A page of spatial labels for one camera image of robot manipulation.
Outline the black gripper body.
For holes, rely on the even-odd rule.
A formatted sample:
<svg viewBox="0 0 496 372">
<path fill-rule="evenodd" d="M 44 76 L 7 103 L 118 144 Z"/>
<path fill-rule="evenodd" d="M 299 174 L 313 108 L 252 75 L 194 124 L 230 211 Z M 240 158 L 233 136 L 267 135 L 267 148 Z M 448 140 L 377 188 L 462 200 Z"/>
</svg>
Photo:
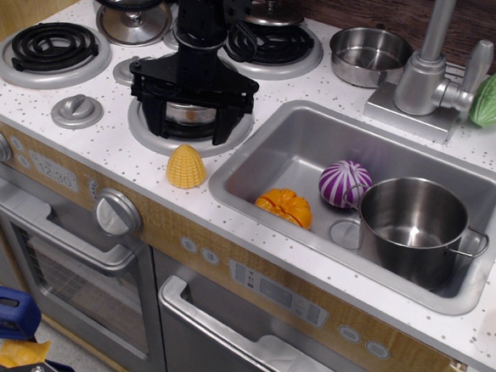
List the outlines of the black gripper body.
<svg viewBox="0 0 496 372">
<path fill-rule="evenodd" d="M 174 54 L 136 60 L 129 70 L 134 77 L 131 93 L 141 102 L 157 99 L 250 114 L 259 89 L 257 82 L 226 66 L 216 50 L 185 45 Z"/>
</svg>

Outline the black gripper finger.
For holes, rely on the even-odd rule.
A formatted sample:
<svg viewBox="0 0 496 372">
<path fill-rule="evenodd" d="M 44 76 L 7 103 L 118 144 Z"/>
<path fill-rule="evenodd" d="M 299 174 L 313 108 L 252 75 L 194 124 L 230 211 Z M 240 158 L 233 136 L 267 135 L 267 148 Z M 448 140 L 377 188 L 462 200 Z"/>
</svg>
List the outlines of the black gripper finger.
<svg viewBox="0 0 496 372">
<path fill-rule="evenodd" d="M 167 102 L 162 99 L 144 97 L 142 108 L 148 129 L 154 135 L 164 138 Z"/>
<path fill-rule="evenodd" d="M 226 143 L 243 116 L 244 114 L 237 109 L 217 109 L 211 143 L 213 145 Z"/>
</svg>

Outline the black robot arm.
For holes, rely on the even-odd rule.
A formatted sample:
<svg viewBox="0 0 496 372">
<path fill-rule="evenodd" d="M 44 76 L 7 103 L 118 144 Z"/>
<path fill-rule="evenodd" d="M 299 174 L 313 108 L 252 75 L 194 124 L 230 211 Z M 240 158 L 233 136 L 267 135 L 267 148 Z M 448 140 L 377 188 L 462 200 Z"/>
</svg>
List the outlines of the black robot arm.
<svg viewBox="0 0 496 372">
<path fill-rule="evenodd" d="M 252 1 L 178 0 L 177 53 L 129 66 L 134 77 L 131 93 L 142 105 L 150 132 L 178 136 L 180 128 L 166 118 L 166 107 L 196 105 L 216 111 L 203 130 L 212 144 L 220 145 L 252 112 L 257 82 L 228 68 L 217 54 L 231 28 L 251 13 Z"/>
</svg>

